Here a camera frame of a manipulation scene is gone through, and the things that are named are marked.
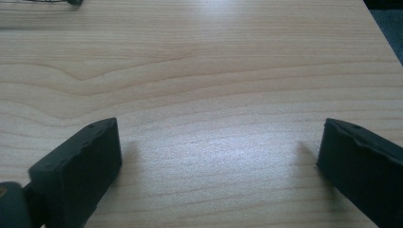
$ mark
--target black object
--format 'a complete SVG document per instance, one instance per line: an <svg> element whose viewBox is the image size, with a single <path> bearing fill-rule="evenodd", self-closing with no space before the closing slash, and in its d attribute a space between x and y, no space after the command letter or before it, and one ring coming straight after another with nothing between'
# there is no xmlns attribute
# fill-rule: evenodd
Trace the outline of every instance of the black object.
<svg viewBox="0 0 403 228"><path fill-rule="evenodd" d="M66 0L69 4L73 6L81 6L83 0Z"/></svg>
<svg viewBox="0 0 403 228"><path fill-rule="evenodd" d="M0 228L79 228L122 166L115 118L92 123L29 169L31 183L0 183Z"/></svg>
<svg viewBox="0 0 403 228"><path fill-rule="evenodd" d="M327 119L317 166L376 225L403 227L403 148L361 126Z"/></svg>
<svg viewBox="0 0 403 228"><path fill-rule="evenodd" d="M364 0L403 66L403 0Z"/></svg>

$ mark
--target light wood tabletop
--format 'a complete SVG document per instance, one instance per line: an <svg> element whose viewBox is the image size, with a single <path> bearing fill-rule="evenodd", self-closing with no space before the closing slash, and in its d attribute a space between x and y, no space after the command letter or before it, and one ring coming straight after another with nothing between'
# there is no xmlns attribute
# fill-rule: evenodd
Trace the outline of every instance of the light wood tabletop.
<svg viewBox="0 0 403 228"><path fill-rule="evenodd" d="M0 3L0 181L117 117L91 227L375 227L316 168L323 124L403 145L403 67L361 0Z"/></svg>

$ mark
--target wood grain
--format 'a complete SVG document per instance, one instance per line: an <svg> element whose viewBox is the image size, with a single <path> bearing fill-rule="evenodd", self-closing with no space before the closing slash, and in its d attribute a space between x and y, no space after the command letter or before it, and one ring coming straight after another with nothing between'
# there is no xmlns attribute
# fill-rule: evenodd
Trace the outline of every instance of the wood grain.
<svg viewBox="0 0 403 228"><path fill-rule="evenodd" d="M323 179L324 120L403 145L403 68L358 0L0 3L0 181L118 118L86 227L375 227Z"/></svg>

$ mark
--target wooden table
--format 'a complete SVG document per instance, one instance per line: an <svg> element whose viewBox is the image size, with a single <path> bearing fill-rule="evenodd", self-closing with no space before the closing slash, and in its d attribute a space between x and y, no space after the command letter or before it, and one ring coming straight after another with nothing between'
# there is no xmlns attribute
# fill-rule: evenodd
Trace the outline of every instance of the wooden table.
<svg viewBox="0 0 403 228"><path fill-rule="evenodd" d="M327 117L403 145L403 67L360 0L0 3L0 181L118 118L86 227L375 227L323 179Z"/></svg>

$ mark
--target wooden surface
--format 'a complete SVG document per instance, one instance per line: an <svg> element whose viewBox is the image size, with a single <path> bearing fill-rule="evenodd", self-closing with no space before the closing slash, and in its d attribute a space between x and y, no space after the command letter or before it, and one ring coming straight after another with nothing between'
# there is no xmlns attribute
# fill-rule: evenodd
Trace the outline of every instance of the wooden surface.
<svg viewBox="0 0 403 228"><path fill-rule="evenodd" d="M327 117L403 145L403 68L360 0L0 3L0 181L118 118L86 227L375 227L315 165Z"/></svg>

